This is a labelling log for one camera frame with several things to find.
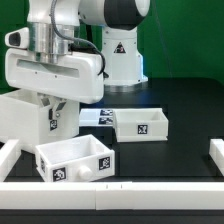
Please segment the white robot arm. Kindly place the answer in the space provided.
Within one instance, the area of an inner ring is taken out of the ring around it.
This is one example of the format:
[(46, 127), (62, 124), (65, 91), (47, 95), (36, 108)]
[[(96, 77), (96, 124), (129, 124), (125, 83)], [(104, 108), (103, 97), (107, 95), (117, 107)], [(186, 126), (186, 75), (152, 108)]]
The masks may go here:
[(12, 87), (91, 104), (147, 84), (137, 26), (150, 0), (29, 0), (25, 28), (8, 33)]

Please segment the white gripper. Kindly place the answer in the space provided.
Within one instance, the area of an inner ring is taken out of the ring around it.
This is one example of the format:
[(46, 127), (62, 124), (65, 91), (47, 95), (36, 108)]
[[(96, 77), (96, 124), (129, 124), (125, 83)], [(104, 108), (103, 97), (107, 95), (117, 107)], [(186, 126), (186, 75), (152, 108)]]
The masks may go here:
[[(8, 84), (38, 92), (43, 107), (50, 105), (47, 95), (87, 104), (100, 101), (104, 94), (100, 69), (101, 58), (95, 54), (75, 52), (59, 57), (57, 64), (50, 64), (36, 62), (33, 52), (11, 48), (5, 57)], [(49, 110), (49, 119), (59, 119), (65, 105), (65, 101), (57, 101)]]

